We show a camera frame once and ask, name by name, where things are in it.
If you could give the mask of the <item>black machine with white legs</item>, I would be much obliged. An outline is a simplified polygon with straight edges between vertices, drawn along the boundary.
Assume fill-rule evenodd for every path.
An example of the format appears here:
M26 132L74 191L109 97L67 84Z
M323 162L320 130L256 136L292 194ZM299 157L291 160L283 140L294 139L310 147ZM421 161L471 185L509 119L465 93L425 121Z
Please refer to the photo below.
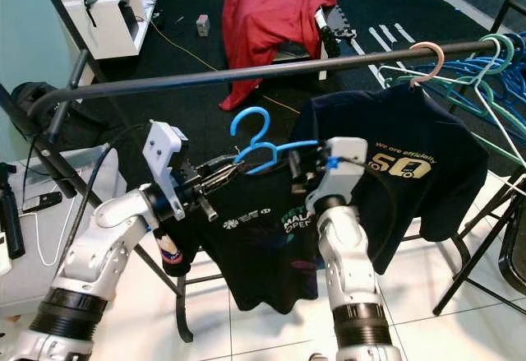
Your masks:
M320 44L320 59L341 56L341 43L349 43L357 37L357 31L349 24L345 12L339 5L320 7L313 16L318 26ZM301 62L311 59L306 46L297 42L285 42L278 46L273 64Z

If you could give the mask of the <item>red cloth cover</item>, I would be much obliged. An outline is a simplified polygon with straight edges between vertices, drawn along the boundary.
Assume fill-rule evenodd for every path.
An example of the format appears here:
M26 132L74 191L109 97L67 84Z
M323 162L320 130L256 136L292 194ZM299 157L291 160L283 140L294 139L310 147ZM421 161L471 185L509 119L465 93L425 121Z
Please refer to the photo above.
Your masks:
M321 35L316 12L337 0L224 0L222 37L229 69L273 64L278 47L300 43L319 59Z

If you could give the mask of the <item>black backpack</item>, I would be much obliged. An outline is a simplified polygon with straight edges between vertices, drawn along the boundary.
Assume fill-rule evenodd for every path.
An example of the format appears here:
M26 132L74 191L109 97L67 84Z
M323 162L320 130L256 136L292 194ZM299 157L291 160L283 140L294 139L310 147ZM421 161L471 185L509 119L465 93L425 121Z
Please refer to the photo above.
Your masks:
M36 136L37 132L35 131L46 131L52 123L57 108L38 114L30 114L30 109L31 106L54 90L56 87L46 82L26 82L19 84L7 98L1 101L4 113L7 113L14 127L21 132L24 138L30 139L30 137ZM57 139L53 141L54 146L72 148L80 144L74 135L74 117L76 114L78 113L72 106L64 114Z

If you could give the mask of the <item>white open shelf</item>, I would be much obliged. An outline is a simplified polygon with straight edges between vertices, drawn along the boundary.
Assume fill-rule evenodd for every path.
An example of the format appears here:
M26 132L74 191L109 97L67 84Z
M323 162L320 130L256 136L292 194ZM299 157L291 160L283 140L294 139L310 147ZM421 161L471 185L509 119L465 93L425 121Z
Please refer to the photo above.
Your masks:
M139 55L155 0L62 0L74 30L95 59Z

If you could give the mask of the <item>black phone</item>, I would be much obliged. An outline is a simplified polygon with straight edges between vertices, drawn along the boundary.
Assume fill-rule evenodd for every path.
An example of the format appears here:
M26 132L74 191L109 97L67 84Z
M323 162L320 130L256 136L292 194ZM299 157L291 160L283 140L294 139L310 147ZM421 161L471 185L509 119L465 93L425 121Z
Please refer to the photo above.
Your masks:
M52 206L57 206L62 202L62 192L46 192L41 195L30 197L23 201L22 213L36 213L36 211L45 210Z

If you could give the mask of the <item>grey ottoman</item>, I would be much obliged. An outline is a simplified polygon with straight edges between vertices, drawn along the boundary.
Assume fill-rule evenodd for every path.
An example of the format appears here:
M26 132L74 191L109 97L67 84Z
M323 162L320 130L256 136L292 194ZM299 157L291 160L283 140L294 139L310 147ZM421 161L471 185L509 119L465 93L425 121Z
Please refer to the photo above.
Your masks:
M108 144L61 153L63 158L74 167L82 180L90 181L95 162ZM26 172L26 159L10 161L16 166L16 172L10 174L8 181L16 198L25 255L12 260L12 268L0 275L0 317L35 313L42 298L48 292L59 264L64 258L63 248L67 244L71 225L83 200L82 195L67 198L57 206L23 214L23 201L46 192L61 192L56 182L44 173L44 167L37 157L29 160L31 172ZM95 177L93 192L101 201L116 198L127 192L127 181L119 173L119 154L111 150L108 158Z

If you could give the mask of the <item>blue plastic hanger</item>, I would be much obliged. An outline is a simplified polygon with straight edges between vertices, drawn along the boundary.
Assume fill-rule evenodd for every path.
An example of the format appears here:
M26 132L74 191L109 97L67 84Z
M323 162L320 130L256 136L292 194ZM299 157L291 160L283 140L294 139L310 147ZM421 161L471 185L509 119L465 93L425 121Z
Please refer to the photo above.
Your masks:
M502 61L510 64L500 74L485 76L485 82L495 93L495 102L506 109L521 123L521 132L526 134L526 38L521 34L503 34L511 45L502 44L502 52L493 69L501 69ZM444 81L439 91L442 97L456 109L472 114L480 120L495 125L483 102L473 89L473 77L490 61L491 56L458 59L444 64L442 69L455 75L454 81ZM512 125L512 120L501 117Z
M248 169L247 174L260 174L263 172L263 170L270 169L270 167L273 167L277 164L279 155L282 153L289 153L290 151L294 150L294 148L319 146L318 141L293 141L283 144L282 146L276 146L274 143L264 140L268 129L270 129L270 113L268 113L267 109L259 108L259 106L252 106L251 108L242 109L240 113L237 113L236 117L233 117L233 120L229 125L230 136L236 136L237 132L239 131L239 124L241 121L248 117L249 114L253 113L259 114L261 117L263 117L263 125L259 131L251 137L248 146L245 147L244 150L241 150L240 153L236 155L236 157L234 157L233 162L234 164L241 164L244 161L245 155L248 155L253 150L259 150L259 148L263 148L263 150L269 150L271 153L271 158L270 161L267 161L256 167L252 167L252 169Z

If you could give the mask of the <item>black folding chair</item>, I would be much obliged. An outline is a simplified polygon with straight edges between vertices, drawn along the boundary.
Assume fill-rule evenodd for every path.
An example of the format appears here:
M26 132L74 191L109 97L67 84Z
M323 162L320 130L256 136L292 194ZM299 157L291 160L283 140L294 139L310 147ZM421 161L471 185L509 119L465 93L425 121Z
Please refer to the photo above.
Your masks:
M526 200L516 202L497 258L504 282L526 296Z

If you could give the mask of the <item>beige plastic hanger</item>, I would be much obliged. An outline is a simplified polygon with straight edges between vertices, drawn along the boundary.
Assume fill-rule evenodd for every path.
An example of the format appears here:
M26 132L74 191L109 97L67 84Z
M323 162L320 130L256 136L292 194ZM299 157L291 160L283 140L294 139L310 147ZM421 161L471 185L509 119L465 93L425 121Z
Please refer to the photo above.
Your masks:
M413 79L410 80L409 85L411 87L419 87L423 82L429 81L433 78L436 78L437 74L441 71L444 61L445 61L445 53L444 50L440 47L439 44L428 42L428 41L421 41L414 43L410 46L411 49L428 49L431 50L432 53L436 55L436 65L434 68L432 68L431 72L428 72L428 74L424 74L423 76L414 76Z

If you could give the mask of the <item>navy t-shirt gold print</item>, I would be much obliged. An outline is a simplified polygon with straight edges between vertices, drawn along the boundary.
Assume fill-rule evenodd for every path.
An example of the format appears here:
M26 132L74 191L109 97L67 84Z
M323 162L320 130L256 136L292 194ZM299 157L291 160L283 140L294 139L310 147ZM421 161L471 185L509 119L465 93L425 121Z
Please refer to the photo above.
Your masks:
M353 189L373 270L384 274L414 218L426 241L457 234L487 177L489 154L462 120L421 87L319 95L301 107L290 141L362 138L371 169Z

